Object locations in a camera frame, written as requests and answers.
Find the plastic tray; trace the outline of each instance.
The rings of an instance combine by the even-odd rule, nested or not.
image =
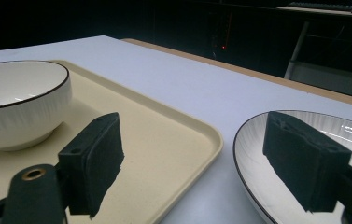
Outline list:
[[[44,142],[20,151],[0,151],[0,199],[9,181],[31,165],[58,162],[57,153],[93,119],[120,113],[125,153],[117,180],[99,213],[68,216],[70,223],[155,223],[171,209],[223,146],[210,125],[160,104],[74,64],[69,115]]]

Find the table surface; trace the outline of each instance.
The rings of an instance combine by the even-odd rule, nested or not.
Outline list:
[[[243,190],[233,138],[271,110],[305,110],[352,120],[352,97],[136,40],[96,36],[0,50],[0,62],[66,60],[201,119],[224,148],[162,223],[263,223]]]

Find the dark background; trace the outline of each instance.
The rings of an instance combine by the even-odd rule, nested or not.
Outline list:
[[[309,21],[298,60],[352,71],[352,19],[275,9],[288,2],[0,0],[0,49],[108,35],[282,77]]]

